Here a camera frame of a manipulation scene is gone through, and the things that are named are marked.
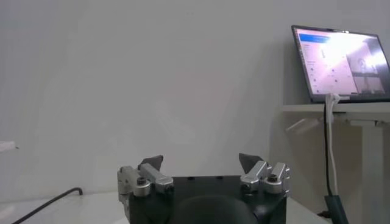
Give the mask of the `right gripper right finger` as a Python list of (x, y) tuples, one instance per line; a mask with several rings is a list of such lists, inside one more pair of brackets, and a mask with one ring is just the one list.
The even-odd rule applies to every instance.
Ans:
[(268, 194), (289, 194), (290, 168), (285, 163), (274, 166), (257, 155), (238, 155), (244, 175), (241, 175), (240, 188), (245, 194), (265, 191)]

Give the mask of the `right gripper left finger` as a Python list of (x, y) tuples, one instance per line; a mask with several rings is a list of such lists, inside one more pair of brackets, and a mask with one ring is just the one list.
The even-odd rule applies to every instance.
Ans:
[(147, 197), (152, 187), (157, 193), (170, 194), (174, 190), (174, 180), (160, 172), (163, 159), (163, 155), (157, 155), (143, 159), (136, 168), (120, 167), (117, 172), (119, 198), (130, 194)]

